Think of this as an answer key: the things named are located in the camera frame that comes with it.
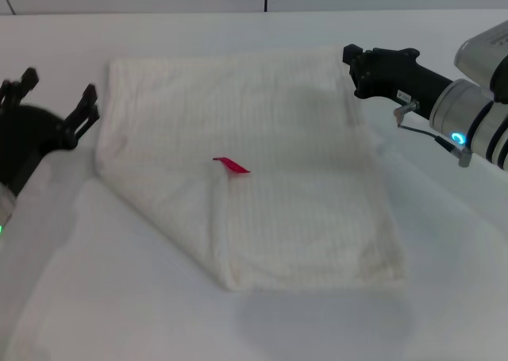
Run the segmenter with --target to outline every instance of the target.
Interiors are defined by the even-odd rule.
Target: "white towel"
[[[118,60],[98,173],[230,290],[402,276],[341,48]],[[232,175],[215,157],[251,171]]]

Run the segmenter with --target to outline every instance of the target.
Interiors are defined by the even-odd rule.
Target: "white tabletop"
[[[469,37],[508,10],[0,17],[0,70],[37,68],[28,98],[62,115],[88,83],[105,97],[118,57],[209,56],[355,43],[417,48],[456,79]],[[225,292],[94,177],[98,127],[51,154],[0,248],[0,352],[8,360],[506,360],[508,178],[467,170],[397,130],[394,103],[363,103],[375,133],[407,279],[393,288]],[[418,117],[408,124],[426,127]]]

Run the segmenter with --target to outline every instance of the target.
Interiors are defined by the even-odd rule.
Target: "blue light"
[[[457,143],[459,143],[460,145],[462,144],[465,144],[466,143],[466,137],[461,134],[461,133],[458,133],[458,132],[454,132],[452,134],[452,140],[453,141],[456,141]]]

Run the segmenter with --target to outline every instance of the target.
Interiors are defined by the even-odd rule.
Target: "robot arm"
[[[94,85],[88,85],[78,106],[65,119],[46,109],[22,104],[39,82],[33,68],[20,81],[0,86],[0,234],[14,210],[16,198],[39,162],[49,153],[70,151],[99,119]]]
[[[429,120],[436,141],[466,167],[475,153],[508,170],[508,21],[466,41],[455,65],[469,78],[452,82],[417,64],[418,50],[344,48],[343,61],[356,86],[355,96],[382,96],[402,105],[398,126],[413,111]]]

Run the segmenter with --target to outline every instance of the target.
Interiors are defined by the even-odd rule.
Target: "red tag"
[[[226,168],[228,168],[230,171],[235,173],[251,173],[251,171],[247,171],[245,168],[243,168],[241,165],[235,163],[231,159],[228,159],[227,157],[214,157],[214,160],[220,161],[224,164]]]

